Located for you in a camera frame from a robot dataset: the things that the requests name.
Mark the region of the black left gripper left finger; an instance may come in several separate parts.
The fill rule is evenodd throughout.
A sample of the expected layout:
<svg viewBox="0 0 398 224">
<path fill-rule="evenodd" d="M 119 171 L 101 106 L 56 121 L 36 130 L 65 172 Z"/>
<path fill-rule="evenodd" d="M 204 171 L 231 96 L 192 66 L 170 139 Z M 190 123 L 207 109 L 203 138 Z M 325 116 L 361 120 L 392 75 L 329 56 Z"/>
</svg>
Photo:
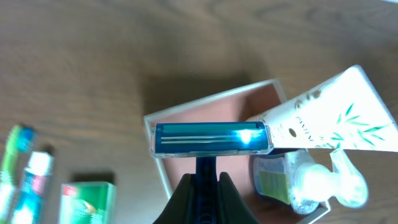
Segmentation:
<svg viewBox="0 0 398 224">
<path fill-rule="evenodd" d="M 153 224 L 193 224 L 195 174 L 184 174 L 162 213 Z"/>
</svg>

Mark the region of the clear spray bottle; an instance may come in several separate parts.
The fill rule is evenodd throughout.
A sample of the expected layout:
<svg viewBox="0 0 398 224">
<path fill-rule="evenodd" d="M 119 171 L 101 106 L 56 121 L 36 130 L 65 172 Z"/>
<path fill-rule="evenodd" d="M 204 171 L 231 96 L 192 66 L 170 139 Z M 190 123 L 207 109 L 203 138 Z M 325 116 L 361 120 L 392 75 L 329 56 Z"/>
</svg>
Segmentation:
<svg viewBox="0 0 398 224">
<path fill-rule="evenodd" d="M 305 149 L 257 156 L 252 160 L 252 180 L 259 195 L 308 215 L 330 198 L 349 208 L 363 207 L 368 185 L 342 149 L 330 153 L 333 169 L 316 163 Z"/>
</svg>

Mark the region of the blue disposable razor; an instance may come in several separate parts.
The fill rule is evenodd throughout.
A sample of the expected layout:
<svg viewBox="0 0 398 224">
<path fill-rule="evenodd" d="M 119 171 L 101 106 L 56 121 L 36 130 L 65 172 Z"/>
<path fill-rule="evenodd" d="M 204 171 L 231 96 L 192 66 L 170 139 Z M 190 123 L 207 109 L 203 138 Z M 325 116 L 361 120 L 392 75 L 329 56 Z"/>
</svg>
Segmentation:
<svg viewBox="0 0 398 224">
<path fill-rule="evenodd" d="M 194 223 L 217 223 L 217 157 L 268 154 L 273 148 L 270 129 L 260 121 L 158 123 L 150 136 L 152 157 L 196 159 Z"/>
</svg>

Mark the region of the white cream tube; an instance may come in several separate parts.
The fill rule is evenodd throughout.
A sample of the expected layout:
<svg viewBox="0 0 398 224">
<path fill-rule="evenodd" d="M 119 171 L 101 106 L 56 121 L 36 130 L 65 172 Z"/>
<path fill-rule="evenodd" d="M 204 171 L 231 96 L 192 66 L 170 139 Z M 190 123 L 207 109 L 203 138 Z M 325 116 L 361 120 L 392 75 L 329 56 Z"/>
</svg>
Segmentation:
<svg viewBox="0 0 398 224">
<path fill-rule="evenodd" d="M 359 65 L 250 121 L 270 128 L 276 148 L 397 151 L 397 123 Z"/>
</svg>

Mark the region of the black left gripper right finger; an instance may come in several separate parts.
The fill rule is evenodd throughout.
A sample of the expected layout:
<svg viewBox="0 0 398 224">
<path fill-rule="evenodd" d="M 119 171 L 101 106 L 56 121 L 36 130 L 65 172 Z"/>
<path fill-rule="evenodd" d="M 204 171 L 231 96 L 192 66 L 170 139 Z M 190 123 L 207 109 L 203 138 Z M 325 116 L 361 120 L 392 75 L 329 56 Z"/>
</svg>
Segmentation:
<svg viewBox="0 0 398 224">
<path fill-rule="evenodd" d="M 227 172 L 220 173 L 217 185 L 217 223 L 258 224 Z"/>
</svg>

